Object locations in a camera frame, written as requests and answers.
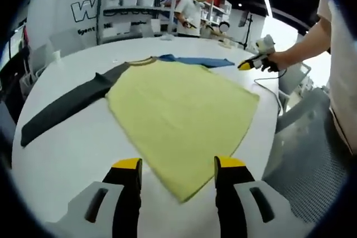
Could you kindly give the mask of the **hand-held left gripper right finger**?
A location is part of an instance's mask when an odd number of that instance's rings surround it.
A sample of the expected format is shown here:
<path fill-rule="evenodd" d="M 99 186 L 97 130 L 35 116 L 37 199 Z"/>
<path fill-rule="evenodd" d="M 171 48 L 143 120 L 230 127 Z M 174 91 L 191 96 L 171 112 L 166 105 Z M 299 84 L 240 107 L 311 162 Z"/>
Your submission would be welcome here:
<path fill-rule="evenodd" d="M 214 158 L 215 204 L 221 237 L 306 237 L 308 224 L 289 201 L 264 181 L 256 181 L 245 163 Z"/>

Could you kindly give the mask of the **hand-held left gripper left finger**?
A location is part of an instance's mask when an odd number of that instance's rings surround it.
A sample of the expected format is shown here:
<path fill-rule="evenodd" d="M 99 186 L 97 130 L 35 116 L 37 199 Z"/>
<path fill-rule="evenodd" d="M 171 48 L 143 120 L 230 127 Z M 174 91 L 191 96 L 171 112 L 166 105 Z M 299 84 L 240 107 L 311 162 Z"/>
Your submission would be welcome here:
<path fill-rule="evenodd" d="M 142 159 L 113 164 L 102 181 L 76 195 L 67 213 L 46 223 L 53 237 L 137 237 L 141 208 Z"/>

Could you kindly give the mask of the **person's right hand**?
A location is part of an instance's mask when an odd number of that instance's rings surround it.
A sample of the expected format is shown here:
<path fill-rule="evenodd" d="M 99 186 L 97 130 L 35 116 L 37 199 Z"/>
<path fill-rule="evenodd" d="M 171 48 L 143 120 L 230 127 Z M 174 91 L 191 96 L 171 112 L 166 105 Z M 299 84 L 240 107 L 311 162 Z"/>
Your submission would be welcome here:
<path fill-rule="evenodd" d="M 261 71 L 280 72 L 282 70 L 281 63 L 279 62 L 278 53 L 267 55 L 262 60 Z"/>

